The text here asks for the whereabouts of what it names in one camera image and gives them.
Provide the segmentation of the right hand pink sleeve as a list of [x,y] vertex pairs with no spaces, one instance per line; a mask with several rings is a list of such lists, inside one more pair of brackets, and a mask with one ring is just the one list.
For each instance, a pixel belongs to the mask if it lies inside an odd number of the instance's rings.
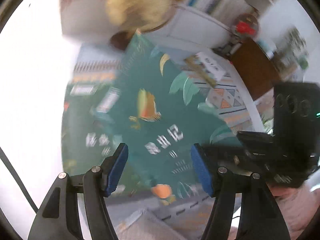
[[269,187],[286,222],[291,239],[297,239],[319,208],[319,189],[313,191],[307,183],[299,188]]

